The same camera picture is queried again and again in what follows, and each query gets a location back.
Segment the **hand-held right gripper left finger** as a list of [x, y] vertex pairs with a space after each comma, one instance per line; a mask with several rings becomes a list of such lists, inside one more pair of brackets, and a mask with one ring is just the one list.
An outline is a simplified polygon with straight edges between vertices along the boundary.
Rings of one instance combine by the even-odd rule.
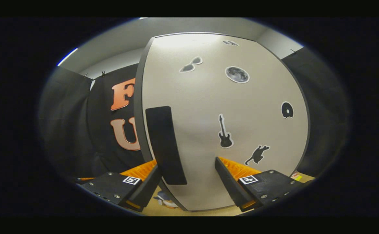
[[157, 161], [152, 160], [124, 172], [106, 172], [93, 181], [77, 183], [85, 192], [115, 206], [142, 212], [161, 180]]

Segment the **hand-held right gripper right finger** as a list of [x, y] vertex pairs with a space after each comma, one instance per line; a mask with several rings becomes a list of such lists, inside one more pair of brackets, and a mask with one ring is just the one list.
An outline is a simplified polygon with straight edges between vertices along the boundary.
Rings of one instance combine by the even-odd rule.
[[232, 201], [242, 212], [284, 201], [307, 185], [275, 169], [258, 171], [223, 157], [215, 158], [215, 169]]

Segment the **blue white penguin plush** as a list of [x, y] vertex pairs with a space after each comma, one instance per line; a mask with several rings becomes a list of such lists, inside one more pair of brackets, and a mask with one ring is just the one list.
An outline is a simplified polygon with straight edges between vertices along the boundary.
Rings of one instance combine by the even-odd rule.
[[157, 200], [159, 205], [166, 206], [170, 209], [176, 209], [179, 207], [163, 190], [158, 191], [157, 195], [154, 196], [153, 199]]

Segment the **black backdrop cloth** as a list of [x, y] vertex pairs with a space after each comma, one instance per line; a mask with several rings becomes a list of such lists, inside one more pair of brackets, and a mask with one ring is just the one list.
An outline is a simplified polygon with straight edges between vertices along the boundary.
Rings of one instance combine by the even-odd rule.
[[[132, 58], [120, 55], [114, 68], [103, 67], [104, 75], [90, 79], [65, 68], [51, 74], [41, 96], [38, 128], [46, 155], [64, 176], [100, 176], [124, 172], [144, 163], [140, 150], [126, 145], [136, 143], [133, 125], [126, 123], [116, 133], [112, 120], [134, 117], [133, 97], [126, 107], [111, 110], [112, 87], [133, 88], [142, 49]], [[310, 112], [310, 140], [300, 173], [318, 177], [338, 156], [351, 129], [351, 100], [332, 68], [315, 53], [301, 48], [282, 59], [300, 84]]]

